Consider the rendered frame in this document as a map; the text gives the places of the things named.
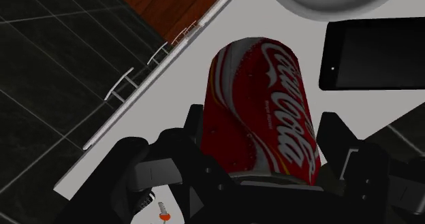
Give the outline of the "black smartphone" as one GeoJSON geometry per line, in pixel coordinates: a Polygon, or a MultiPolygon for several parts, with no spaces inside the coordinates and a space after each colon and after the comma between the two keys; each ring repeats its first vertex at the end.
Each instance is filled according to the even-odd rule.
{"type": "Polygon", "coordinates": [[[323,91],[425,90],[425,16],[329,22],[323,91]]]}

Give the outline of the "red soda can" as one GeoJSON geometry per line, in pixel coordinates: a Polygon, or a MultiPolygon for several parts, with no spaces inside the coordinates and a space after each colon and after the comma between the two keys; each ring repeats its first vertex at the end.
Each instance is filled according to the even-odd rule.
{"type": "Polygon", "coordinates": [[[201,151],[230,174],[291,176],[314,185],[321,167],[296,55],[267,37],[246,37],[211,61],[201,151]]]}

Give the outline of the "small orange and silver object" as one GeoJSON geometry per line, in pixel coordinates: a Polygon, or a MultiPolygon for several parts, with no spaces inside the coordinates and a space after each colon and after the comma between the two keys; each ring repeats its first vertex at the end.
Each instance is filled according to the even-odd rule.
{"type": "Polygon", "coordinates": [[[159,218],[163,221],[163,224],[166,224],[166,222],[171,219],[171,215],[166,210],[166,207],[163,202],[159,202],[158,207],[159,207],[159,218]]]}

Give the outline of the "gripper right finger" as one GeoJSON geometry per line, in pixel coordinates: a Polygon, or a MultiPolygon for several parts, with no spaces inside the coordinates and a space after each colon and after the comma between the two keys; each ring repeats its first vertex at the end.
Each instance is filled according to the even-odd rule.
{"type": "Polygon", "coordinates": [[[425,224],[425,157],[407,163],[359,140],[335,112],[323,112],[316,136],[343,198],[358,224],[388,224],[393,209],[406,224],[425,224]]]}

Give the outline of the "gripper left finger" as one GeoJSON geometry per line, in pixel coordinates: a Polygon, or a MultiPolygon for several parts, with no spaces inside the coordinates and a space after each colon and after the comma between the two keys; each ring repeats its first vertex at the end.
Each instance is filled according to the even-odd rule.
{"type": "Polygon", "coordinates": [[[54,224],[131,224],[148,206],[153,188],[163,185],[170,186],[181,224],[234,224],[234,182],[194,140],[201,108],[192,105],[184,127],[162,131],[152,144],[140,137],[120,139],[54,224]]]}

